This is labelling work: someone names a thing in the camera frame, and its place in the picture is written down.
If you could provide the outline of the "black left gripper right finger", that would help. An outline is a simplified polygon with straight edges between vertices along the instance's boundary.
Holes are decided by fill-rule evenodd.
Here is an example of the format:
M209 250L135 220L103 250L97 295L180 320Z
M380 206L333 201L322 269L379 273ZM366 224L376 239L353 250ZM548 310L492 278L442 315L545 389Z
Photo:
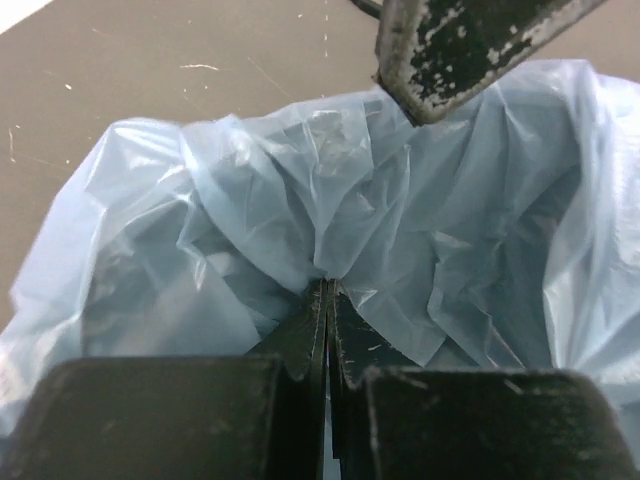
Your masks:
M566 370L426 369L327 285L333 454L346 479L634 479L619 423Z

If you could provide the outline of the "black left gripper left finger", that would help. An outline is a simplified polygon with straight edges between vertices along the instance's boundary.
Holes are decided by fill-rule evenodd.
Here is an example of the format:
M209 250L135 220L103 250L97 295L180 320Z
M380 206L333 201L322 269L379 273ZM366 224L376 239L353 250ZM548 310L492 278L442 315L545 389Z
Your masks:
M328 285L241 356L68 361L36 386L5 479L319 479Z

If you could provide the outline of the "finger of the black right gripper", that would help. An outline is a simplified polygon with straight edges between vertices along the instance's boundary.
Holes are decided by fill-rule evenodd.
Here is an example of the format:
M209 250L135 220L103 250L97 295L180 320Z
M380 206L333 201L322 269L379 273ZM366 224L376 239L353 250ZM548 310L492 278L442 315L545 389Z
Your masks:
M375 47L377 83L413 124L436 123L601 3L385 1Z

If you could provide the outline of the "light blue trash bag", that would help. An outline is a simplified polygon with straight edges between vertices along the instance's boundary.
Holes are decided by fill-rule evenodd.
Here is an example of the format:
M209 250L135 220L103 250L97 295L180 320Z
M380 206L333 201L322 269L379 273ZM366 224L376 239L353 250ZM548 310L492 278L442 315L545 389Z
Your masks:
M637 448L638 84L533 61L422 128L381 90L112 124L12 288L1 433L58 363L241 354L323 277L418 364L589 375Z

